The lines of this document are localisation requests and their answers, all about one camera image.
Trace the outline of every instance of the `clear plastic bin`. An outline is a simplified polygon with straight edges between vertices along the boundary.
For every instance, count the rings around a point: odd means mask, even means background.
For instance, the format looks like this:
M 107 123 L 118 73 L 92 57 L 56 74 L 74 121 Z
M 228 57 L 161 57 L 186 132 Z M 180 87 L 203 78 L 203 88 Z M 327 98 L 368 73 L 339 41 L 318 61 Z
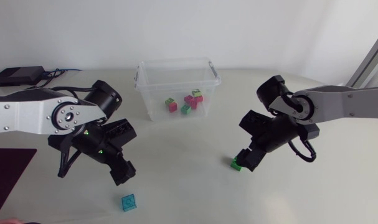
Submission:
M 215 87 L 220 83 L 220 76 L 206 57 L 141 62 L 135 77 L 135 89 L 140 91 L 152 121 L 207 116 Z M 197 109 L 184 114 L 184 98 L 195 89 L 201 91 L 203 101 L 197 103 Z M 165 103 L 168 98 L 177 103 L 172 113 Z

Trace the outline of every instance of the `white table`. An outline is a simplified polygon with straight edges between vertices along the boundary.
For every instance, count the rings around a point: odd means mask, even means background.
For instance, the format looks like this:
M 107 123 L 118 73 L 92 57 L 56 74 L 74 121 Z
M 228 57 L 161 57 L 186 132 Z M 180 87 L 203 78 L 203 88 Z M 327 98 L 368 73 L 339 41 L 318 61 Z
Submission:
M 41 223 L 378 223 L 378 119 L 321 123 L 312 140 L 318 158 L 302 161 L 284 146 L 250 172 L 229 167 L 248 147 L 239 127 L 255 110 L 267 114 L 255 91 L 275 73 L 220 70 L 207 118 L 155 123 L 149 120 L 133 70 L 68 73 L 53 86 L 108 82 L 123 97 L 112 121 L 128 118 L 138 137 L 124 146 L 137 169 L 115 186 L 109 168 L 80 156 L 64 179 L 57 177 L 59 151 L 47 136 L 0 134 L 0 147 L 38 152 L 4 204 L 0 218 Z M 291 91 L 320 83 L 284 76 Z M 138 208 L 122 212 L 121 197 L 135 194 Z

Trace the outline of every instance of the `toy block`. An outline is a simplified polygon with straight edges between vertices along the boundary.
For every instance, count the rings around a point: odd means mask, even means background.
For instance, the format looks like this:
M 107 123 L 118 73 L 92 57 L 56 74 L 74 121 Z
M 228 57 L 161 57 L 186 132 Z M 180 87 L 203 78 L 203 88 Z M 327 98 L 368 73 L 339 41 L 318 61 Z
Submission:
M 181 111 L 182 111 L 182 113 L 184 113 L 184 114 L 189 114 L 190 111 L 191 111 L 191 106 L 189 106 L 189 105 L 184 105 L 184 106 L 182 106 Z
M 204 101 L 204 98 L 202 96 L 197 96 L 197 97 L 195 97 L 195 99 L 197 100 L 197 102 L 203 102 Z
M 168 109 L 170 113 L 177 111 L 177 103 L 173 102 L 168 104 Z
M 235 170 L 240 171 L 241 167 L 236 164 L 237 157 L 234 157 L 232 163 L 230 164 L 231 167 L 233 167 Z
M 199 89 L 192 90 L 191 94 L 193 94 L 194 97 L 198 97 L 202 95 Z
M 194 97 L 189 95 L 189 96 L 185 96 L 184 97 L 184 101 L 187 103 L 187 104 L 190 104 L 191 101 L 194 100 Z
M 135 196 L 133 194 L 122 198 L 122 209 L 124 212 L 136 208 Z
M 172 99 L 172 98 L 168 98 L 168 99 L 165 101 L 165 105 L 169 105 L 170 103 L 175 103 L 175 100 Z
M 190 101 L 190 106 L 192 109 L 197 109 L 197 100 L 194 98 L 192 101 Z

